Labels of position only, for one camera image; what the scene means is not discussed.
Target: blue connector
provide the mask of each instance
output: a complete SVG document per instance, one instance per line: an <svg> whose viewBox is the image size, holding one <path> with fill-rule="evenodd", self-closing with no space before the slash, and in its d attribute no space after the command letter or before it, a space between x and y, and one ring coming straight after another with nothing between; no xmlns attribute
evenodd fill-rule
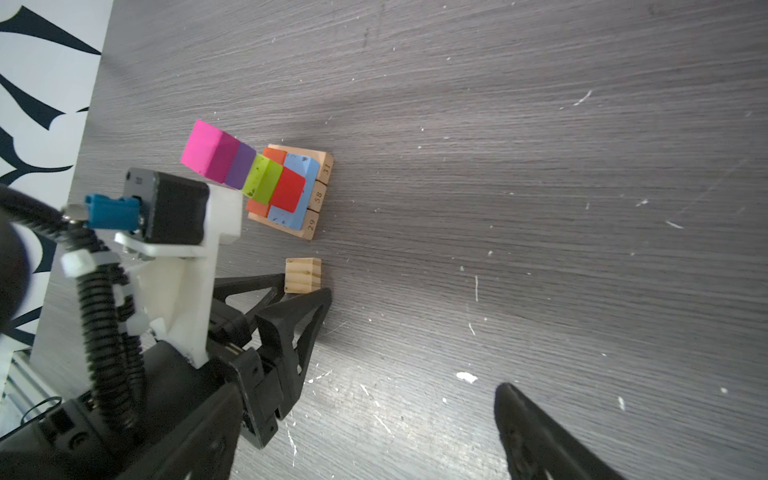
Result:
<svg viewBox="0 0 768 480"><path fill-rule="evenodd" d="M137 198L124 197L112 200L99 194L85 196L85 208L88 209L88 228L104 228L107 230L137 230L141 218Z"/></svg>

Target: wooden base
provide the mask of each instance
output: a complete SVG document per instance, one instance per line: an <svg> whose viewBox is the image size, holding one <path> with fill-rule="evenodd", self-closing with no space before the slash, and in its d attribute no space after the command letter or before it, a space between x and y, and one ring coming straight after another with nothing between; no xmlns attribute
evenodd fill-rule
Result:
<svg viewBox="0 0 768 480"><path fill-rule="evenodd" d="M304 215L304 224L302 225L301 230L294 230L293 228L284 227L279 223L274 223L272 221L269 221L264 217L259 217L256 214L248 213L248 218L250 218L251 220L255 220L259 223L263 223L268 227L277 228L281 232L290 233L291 235L294 235L295 237L303 238L304 240L311 240L315 236L315 229L317 227L317 219L319 218L319 216L320 214L318 214L317 212L312 210L307 210L306 214Z"/></svg>
<svg viewBox="0 0 768 480"><path fill-rule="evenodd" d="M320 163L320 169L315 180L315 187L312 190L312 197L310 198L310 205L307 208L304 215L304 223L301 230L294 230L287 228L273 221L269 221L267 218L260 216L249 210L248 218L255 220L259 223L263 223L272 228L277 228L285 233L290 233L295 237L302 238L304 240L312 240L315 235L315 229L317 227L317 220L320 216L320 209L323 207L323 201L326 196L326 189L328 180L331 177L331 169L333 168L333 155L317 150L307 150L306 148L285 147L283 145L270 144L268 148L285 151L289 154L306 155L307 157L314 158Z"/></svg>

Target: wooden block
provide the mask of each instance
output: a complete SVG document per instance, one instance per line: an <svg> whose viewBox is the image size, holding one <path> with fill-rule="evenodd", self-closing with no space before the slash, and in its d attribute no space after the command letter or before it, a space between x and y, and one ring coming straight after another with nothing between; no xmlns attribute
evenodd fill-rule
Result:
<svg viewBox="0 0 768 480"><path fill-rule="evenodd" d="M240 141L232 135L198 120L181 154L181 163L222 184L227 179L239 147Z"/></svg>
<svg viewBox="0 0 768 480"><path fill-rule="evenodd" d="M283 165L258 154L243 185L243 195L268 204L282 173Z"/></svg>
<svg viewBox="0 0 768 480"><path fill-rule="evenodd" d="M283 168L293 169L293 171L303 174L308 181L303 185L299 203L293 209L292 213L270 202L270 212L267 214L266 218L288 228L301 230L302 225L304 224L306 209L310 205L312 189L315 187L315 183L312 179L317 176L320 164L316 160L304 155L288 154L286 155L286 163Z"/></svg>
<svg viewBox="0 0 768 480"><path fill-rule="evenodd" d="M275 150L282 150L289 154L306 155L307 157L314 158L320 163L320 170L317 173L317 180L328 184L328 180L331 178L331 169L333 168L333 155L328 152L318 150L307 150L306 148L286 147L284 145L270 144L269 148Z"/></svg>
<svg viewBox="0 0 768 480"><path fill-rule="evenodd" d="M227 173L227 178L224 179L224 184L230 187L241 190L245 184L245 179L248 178L250 168L253 166L253 161L256 159L256 151L240 142L240 146L237 148L235 158L232 160L230 171Z"/></svg>
<svg viewBox="0 0 768 480"><path fill-rule="evenodd" d="M268 227L277 228L281 232L290 233L291 235L294 235L295 237L299 237L304 240L312 240L312 238L315 236L315 229L317 228L317 219L319 218L320 214L317 212L313 212L311 210L307 210L304 214L304 224L301 227L301 230L294 230L293 228L284 227L278 223L270 222L267 218L259 217L256 214L248 213L248 218L251 220L255 220L259 223L263 223L264 225L267 225Z"/></svg>
<svg viewBox="0 0 768 480"><path fill-rule="evenodd" d="M315 180L315 188L312 190L312 197L310 198L310 210L320 213L320 209L323 208L323 200L326 199L327 188L323 182Z"/></svg>
<svg viewBox="0 0 768 480"><path fill-rule="evenodd" d="M283 167L283 173L277 181L275 191L272 192L270 206L281 208L290 213L295 212L305 186L306 179L304 177L287 167Z"/></svg>
<svg viewBox="0 0 768 480"><path fill-rule="evenodd" d="M319 258L286 258L286 293L309 293L320 288Z"/></svg>
<svg viewBox="0 0 768 480"><path fill-rule="evenodd" d="M274 148L267 147L264 149L264 153L262 155L272 161L276 161L280 165L283 165L285 163L287 153L288 152L284 150L275 150Z"/></svg>
<svg viewBox="0 0 768 480"><path fill-rule="evenodd" d="M260 217L266 217L266 215L270 211L269 204L260 204L259 202L255 201L253 198L248 199L248 203L245 204L245 209L251 212L252 214L256 214Z"/></svg>

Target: black wire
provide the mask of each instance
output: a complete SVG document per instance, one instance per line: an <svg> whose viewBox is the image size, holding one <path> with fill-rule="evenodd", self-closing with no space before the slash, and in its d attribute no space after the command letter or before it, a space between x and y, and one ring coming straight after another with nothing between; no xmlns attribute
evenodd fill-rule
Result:
<svg viewBox="0 0 768 480"><path fill-rule="evenodd" d="M45 410L46 412L47 412L48 410L50 410L50 409L56 408L56 407L58 407L59 405L61 405L61 397L60 397L60 396L58 396L58 395L56 395L56 396L49 396L47 399L43 400L43 401L42 401L42 402L40 402L39 404L37 404L37 405L33 406L32 408L30 408L29 410L27 410L27 412L26 412L24 415L22 415L22 420L21 420L21 421L18 423L18 426L22 426L22 425L24 425L24 424L26 423L26 422L24 421L24 419L26 419L26 418L27 418L27 415L29 415L29 413L30 413L32 410L34 410L34 409L38 408L40 405L42 405L42 404L44 404L44 403L48 403L48 402L50 402L51 400L56 400L56 405L52 405L52 406L48 407L48 408Z"/></svg>

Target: pink cube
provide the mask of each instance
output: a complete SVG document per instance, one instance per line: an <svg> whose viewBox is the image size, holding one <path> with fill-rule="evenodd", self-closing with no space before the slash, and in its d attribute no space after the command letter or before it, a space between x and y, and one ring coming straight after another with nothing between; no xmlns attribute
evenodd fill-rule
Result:
<svg viewBox="0 0 768 480"><path fill-rule="evenodd" d="M232 135L198 120L181 155L181 163L222 184L239 147L240 141Z"/></svg>

